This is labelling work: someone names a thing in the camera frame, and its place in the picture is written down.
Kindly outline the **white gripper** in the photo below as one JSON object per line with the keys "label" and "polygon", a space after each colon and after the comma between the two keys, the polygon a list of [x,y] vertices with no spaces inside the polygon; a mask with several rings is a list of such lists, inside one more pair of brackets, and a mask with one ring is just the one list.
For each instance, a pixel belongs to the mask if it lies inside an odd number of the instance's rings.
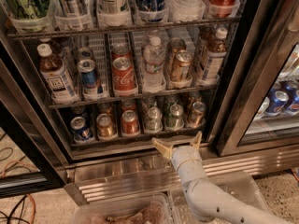
{"label": "white gripper", "polygon": [[193,180],[207,178],[202,158],[199,154],[199,147],[202,141],[202,132],[191,140],[190,146],[180,146],[174,149],[157,138],[152,138],[154,147],[168,161],[171,160],[175,171],[178,173],[180,182],[185,185]]}

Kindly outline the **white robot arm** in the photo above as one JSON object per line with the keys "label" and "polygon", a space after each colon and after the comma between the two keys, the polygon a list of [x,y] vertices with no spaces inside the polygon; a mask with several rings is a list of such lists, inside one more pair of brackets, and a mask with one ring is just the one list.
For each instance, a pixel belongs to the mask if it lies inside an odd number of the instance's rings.
{"label": "white robot arm", "polygon": [[208,222],[213,218],[231,224],[292,224],[257,207],[239,201],[212,183],[206,174],[199,153],[202,133],[187,146],[173,147],[152,138],[151,142],[178,173],[184,195],[194,218]]}

